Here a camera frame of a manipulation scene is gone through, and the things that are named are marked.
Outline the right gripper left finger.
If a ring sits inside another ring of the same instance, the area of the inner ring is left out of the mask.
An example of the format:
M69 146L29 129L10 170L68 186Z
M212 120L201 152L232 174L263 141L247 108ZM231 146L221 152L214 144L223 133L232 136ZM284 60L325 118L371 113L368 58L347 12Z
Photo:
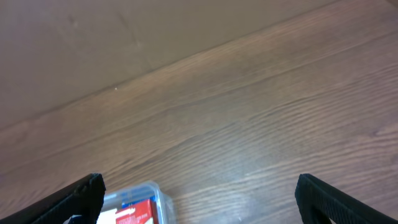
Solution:
M104 203L103 176L93 173L1 219L3 224L95 224Z

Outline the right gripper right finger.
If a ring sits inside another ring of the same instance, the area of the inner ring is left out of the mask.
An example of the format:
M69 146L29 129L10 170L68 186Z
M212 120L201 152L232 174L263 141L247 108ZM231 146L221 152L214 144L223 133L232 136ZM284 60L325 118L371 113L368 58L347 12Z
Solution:
M311 174L299 175L295 199L304 224L397 224L397 220Z

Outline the red packet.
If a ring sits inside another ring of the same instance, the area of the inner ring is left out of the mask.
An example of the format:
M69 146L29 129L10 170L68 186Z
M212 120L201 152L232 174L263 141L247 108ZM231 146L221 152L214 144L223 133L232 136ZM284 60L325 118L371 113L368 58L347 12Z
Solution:
M151 199L130 205L116 212L116 224L158 224L156 203Z

